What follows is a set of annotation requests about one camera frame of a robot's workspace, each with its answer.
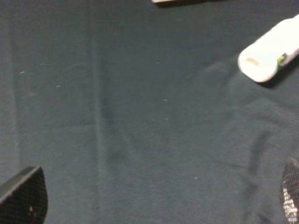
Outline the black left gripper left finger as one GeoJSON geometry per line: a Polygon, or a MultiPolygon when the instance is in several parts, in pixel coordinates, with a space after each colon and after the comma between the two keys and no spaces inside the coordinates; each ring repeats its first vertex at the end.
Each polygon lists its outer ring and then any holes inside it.
{"type": "Polygon", "coordinates": [[[48,194],[42,167],[26,167],[1,184],[1,224],[43,224],[47,211],[48,194]]]}

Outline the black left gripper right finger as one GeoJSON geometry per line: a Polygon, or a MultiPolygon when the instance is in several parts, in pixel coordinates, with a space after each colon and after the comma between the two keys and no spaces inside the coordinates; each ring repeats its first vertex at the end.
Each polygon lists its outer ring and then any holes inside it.
{"type": "Polygon", "coordinates": [[[299,158],[291,157],[284,166],[280,201],[288,224],[299,223],[299,158]]]}

